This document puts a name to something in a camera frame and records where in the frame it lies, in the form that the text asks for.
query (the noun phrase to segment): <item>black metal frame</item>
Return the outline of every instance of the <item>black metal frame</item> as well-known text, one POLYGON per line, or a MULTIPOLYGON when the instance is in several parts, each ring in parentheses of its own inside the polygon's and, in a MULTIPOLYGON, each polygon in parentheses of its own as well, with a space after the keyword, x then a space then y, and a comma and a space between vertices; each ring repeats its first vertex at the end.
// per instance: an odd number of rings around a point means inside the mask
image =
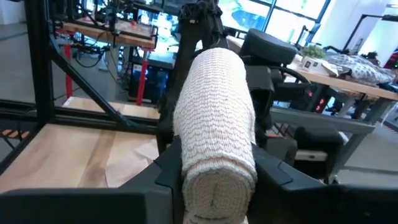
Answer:
POLYGON ((156 119, 124 116, 116 111, 96 90, 60 55, 55 45, 50 0, 25 1, 27 30, 29 34, 30 61, 35 90, 35 104, 0 100, 2 118, 17 122, 35 121, 34 130, 0 163, 0 175, 24 150, 36 134, 48 123, 107 129, 142 134, 155 134, 156 119), (105 113, 56 107, 54 105, 52 62, 57 64, 105 113), (30 110, 35 116, 27 116, 30 110))
POLYGON ((355 26, 354 30, 352 31, 351 35, 348 37, 348 40, 347 40, 346 44, 344 45, 343 50, 348 49, 349 43, 352 41, 356 31, 358 30, 362 21, 367 17, 381 18, 382 21, 398 22, 397 16, 392 16, 392 15, 377 16, 377 15, 362 14, 362 16, 359 18, 359 21, 356 23, 356 26, 355 26))

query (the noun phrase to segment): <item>box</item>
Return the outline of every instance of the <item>box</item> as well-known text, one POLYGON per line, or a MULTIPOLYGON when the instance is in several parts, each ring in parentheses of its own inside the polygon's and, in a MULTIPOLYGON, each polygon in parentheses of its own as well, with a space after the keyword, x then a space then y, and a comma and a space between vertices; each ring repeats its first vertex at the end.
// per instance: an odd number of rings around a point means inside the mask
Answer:
POLYGON ((319 75, 337 77, 336 65, 332 65, 325 60, 305 56, 301 61, 301 68, 305 71, 319 75))

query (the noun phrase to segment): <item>rolled cloth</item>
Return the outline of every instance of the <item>rolled cloth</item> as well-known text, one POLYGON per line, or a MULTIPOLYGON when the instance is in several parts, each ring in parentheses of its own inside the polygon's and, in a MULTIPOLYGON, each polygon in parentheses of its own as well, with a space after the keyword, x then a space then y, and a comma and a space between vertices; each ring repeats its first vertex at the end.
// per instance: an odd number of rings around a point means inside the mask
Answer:
POLYGON ((242 223, 257 180, 255 114, 242 60, 210 49, 192 63, 174 111, 186 223, 242 223))

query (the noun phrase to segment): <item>red table leg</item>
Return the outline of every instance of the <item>red table leg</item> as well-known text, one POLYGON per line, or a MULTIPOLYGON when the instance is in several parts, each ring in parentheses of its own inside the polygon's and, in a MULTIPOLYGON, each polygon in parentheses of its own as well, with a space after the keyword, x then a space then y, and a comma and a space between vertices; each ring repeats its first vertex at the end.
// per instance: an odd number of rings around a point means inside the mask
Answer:
POLYGON ((139 86, 138 86, 138 93, 137 93, 137 105, 138 106, 141 106, 142 98, 144 97, 145 74, 147 72, 147 67, 148 67, 148 56, 149 56, 149 52, 147 50, 144 51, 144 56, 142 58, 141 75, 139 77, 139 86))
MULTIPOLYGON (((71 56, 70 56, 70 51, 71 51, 70 45, 69 44, 64 45, 63 46, 63 50, 65 52, 65 56, 67 57, 67 59, 70 62, 70 58, 71 58, 71 56)), ((69 99, 69 97, 72 96, 72 79, 69 77, 68 74, 65 75, 65 87, 67 89, 67 99, 69 99)))

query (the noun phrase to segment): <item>cloth on table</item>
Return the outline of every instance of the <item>cloth on table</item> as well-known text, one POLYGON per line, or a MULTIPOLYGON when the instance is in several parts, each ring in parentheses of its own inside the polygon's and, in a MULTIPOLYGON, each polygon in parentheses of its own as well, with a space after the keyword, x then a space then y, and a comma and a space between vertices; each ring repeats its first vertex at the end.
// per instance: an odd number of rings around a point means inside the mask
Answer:
POLYGON ((391 83, 396 77, 394 71, 380 68, 359 55, 326 55, 324 60, 335 65, 349 67, 352 70, 351 76, 355 80, 365 81, 372 85, 391 83))
POLYGON ((155 139, 141 145, 125 155, 124 159, 105 167, 105 177, 108 187, 120 187, 143 171, 153 162, 159 153, 155 139))

